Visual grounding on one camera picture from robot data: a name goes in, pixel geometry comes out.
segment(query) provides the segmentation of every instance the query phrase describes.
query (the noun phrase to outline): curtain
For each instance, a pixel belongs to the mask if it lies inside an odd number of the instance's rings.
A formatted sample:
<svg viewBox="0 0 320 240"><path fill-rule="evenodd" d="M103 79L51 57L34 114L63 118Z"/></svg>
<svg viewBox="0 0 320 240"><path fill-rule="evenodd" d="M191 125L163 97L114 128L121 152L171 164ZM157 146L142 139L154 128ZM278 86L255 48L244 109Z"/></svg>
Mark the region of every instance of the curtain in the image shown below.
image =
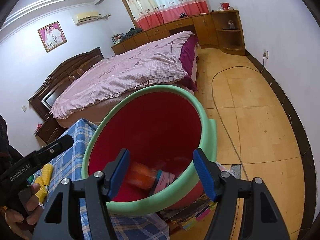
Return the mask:
<svg viewBox="0 0 320 240"><path fill-rule="evenodd" d="M208 13L205 0L126 0L135 21L147 30L177 20L181 13L188 16Z"/></svg>

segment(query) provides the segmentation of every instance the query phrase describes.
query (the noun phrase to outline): picture frame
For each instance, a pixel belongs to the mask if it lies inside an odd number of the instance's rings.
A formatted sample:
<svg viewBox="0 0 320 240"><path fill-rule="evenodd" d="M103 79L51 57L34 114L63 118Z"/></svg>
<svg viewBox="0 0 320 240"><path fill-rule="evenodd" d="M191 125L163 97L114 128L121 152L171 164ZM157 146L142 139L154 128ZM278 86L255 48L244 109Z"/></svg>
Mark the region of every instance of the picture frame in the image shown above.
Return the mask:
<svg viewBox="0 0 320 240"><path fill-rule="evenodd" d="M124 36L124 33L119 33L117 35L114 35L111 37L114 44L117 44L120 42L121 38Z"/></svg>
<svg viewBox="0 0 320 240"><path fill-rule="evenodd" d="M47 53L67 42L58 21L39 29L38 34Z"/></svg>

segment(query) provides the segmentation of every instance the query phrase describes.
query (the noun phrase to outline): blue plaid tablecloth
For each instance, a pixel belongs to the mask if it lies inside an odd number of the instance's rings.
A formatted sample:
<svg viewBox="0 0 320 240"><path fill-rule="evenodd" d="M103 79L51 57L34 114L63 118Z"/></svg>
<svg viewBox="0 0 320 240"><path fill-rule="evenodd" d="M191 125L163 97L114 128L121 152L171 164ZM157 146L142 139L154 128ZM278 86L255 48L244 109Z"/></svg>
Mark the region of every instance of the blue plaid tablecloth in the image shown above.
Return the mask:
<svg viewBox="0 0 320 240"><path fill-rule="evenodd" d="M74 144L72 148L50 162L54 169L48 197L52 195L61 179L69 178L72 181L81 179L84 152L96 129L97 126L95 124L85 119L80 119L63 134L71 135ZM84 199L80 200L80 213L84 239L91 240ZM110 218L119 240L169 240L168 225L155 213L143 217L110 215Z"/></svg>

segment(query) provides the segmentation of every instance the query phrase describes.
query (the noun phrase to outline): bride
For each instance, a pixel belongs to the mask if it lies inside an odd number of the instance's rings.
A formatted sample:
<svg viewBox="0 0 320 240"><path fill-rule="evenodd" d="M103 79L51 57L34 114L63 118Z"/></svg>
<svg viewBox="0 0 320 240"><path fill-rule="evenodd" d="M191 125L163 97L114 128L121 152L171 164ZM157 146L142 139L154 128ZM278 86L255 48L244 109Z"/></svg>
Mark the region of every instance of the bride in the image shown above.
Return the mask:
<svg viewBox="0 0 320 240"><path fill-rule="evenodd" d="M48 49L53 48L54 46L57 45L57 42L53 38L51 31L48 28L45 29L45 32L44 32L44 43L46 44Z"/></svg>

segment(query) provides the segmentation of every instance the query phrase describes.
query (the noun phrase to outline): silver bolt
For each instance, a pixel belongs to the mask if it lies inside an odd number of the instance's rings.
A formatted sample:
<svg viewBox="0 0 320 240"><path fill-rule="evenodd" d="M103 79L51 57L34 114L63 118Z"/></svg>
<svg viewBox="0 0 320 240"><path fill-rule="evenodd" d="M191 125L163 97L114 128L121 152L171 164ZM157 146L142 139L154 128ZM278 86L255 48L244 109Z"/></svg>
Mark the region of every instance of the silver bolt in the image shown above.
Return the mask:
<svg viewBox="0 0 320 240"><path fill-rule="evenodd" d="M254 182L257 183L257 184L262 184L263 180L261 178L256 177L254 179Z"/></svg>
<svg viewBox="0 0 320 240"><path fill-rule="evenodd" d="M64 179L62 179L62 181L61 181L61 184L62 185L66 185L66 184L68 184L69 183L69 179L68 178L64 178Z"/></svg>
<svg viewBox="0 0 320 240"><path fill-rule="evenodd" d="M227 171L223 171L223 172L221 172L221 176L224 177L224 178L229 178L230 177L230 173L227 172Z"/></svg>
<svg viewBox="0 0 320 240"><path fill-rule="evenodd" d="M96 171L93 175L94 175L96 178L100 178L100 177L103 175L103 172L102 172L102 171Z"/></svg>

